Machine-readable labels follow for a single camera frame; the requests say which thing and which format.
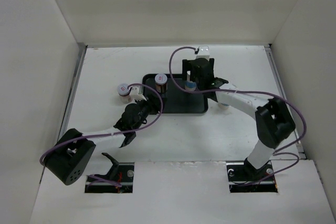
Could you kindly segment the red label spice jar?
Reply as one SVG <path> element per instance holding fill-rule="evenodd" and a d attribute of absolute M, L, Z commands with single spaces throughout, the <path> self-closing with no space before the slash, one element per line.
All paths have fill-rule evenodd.
<path fill-rule="evenodd" d="M 155 88 L 158 93 L 165 93 L 167 91 L 167 76 L 163 73 L 158 73 L 154 77 Z"/>
<path fill-rule="evenodd" d="M 121 102 L 130 103 L 132 101 L 132 98 L 130 96 L 130 90 L 128 88 L 128 84 L 122 83 L 118 85 L 117 92 L 118 92 Z"/>

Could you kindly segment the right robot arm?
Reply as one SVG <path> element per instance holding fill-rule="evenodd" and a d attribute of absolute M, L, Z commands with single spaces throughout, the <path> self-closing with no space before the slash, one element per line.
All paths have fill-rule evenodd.
<path fill-rule="evenodd" d="M 182 60 L 183 79 L 196 83 L 196 93 L 219 104 L 232 106 L 256 122 L 258 142 L 244 160 L 244 175 L 257 179 L 276 148 L 296 129 L 285 101 L 279 97 L 262 99 L 238 92 L 227 80 L 214 76 L 214 59 Z"/>

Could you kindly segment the black plastic tray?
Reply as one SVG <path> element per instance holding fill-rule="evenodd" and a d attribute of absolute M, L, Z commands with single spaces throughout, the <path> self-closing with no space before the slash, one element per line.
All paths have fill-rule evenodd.
<path fill-rule="evenodd" d="M 157 73 L 149 73 L 143 76 L 142 83 L 156 90 L 155 76 Z M 164 102 L 163 114 L 188 114 L 199 115 L 204 114 L 208 110 L 208 100 L 202 94 L 190 94 L 178 89 L 172 82 L 168 73 L 167 76 L 167 91 L 161 94 Z M 176 83 L 184 88 L 182 74 L 173 74 Z"/>

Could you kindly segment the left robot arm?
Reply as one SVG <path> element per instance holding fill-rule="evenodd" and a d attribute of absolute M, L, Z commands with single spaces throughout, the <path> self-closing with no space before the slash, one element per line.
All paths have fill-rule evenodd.
<path fill-rule="evenodd" d="M 104 131 L 82 133 L 69 129 L 58 142 L 41 156 L 39 162 L 64 185 L 76 182 L 99 144 L 112 141 L 115 147 L 128 146 L 137 132 L 153 125 L 161 116 L 167 99 L 158 94 L 138 97 L 128 104 L 116 124 Z"/>

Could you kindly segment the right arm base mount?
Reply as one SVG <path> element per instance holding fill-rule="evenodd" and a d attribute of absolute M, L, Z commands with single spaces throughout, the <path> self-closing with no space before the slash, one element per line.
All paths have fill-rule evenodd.
<path fill-rule="evenodd" d="M 229 191 L 231 193 L 277 193 L 277 185 L 275 178 L 268 177 L 262 181 L 262 178 L 273 172 L 271 162 L 268 162 L 264 168 L 257 174 L 248 174 L 244 169 L 244 163 L 235 162 L 227 163 L 227 177 L 229 183 Z"/>

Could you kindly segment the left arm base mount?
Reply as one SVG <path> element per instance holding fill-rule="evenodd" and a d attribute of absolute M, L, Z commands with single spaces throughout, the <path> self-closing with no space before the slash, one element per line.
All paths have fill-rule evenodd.
<path fill-rule="evenodd" d="M 87 194 L 133 193 L 135 163 L 120 163 L 108 153 L 101 153 L 111 163 L 106 174 L 89 175 L 86 179 Z"/>

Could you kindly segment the blue label shaker bottle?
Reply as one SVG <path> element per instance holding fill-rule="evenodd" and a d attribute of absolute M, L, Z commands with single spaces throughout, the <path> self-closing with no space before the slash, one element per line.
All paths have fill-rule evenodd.
<path fill-rule="evenodd" d="M 193 81 L 191 81 L 191 76 L 190 76 L 191 72 L 187 71 L 186 72 L 186 80 L 185 80 L 185 90 L 187 91 L 195 91 L 197 88 L 197 84 Z"/>
<path fill-rule="evenodd" d="M 225 103 L 218 103 L 218 106 L 223 110 L 227 110 L 230 108 L 230 105 L 225 104 Z"/>

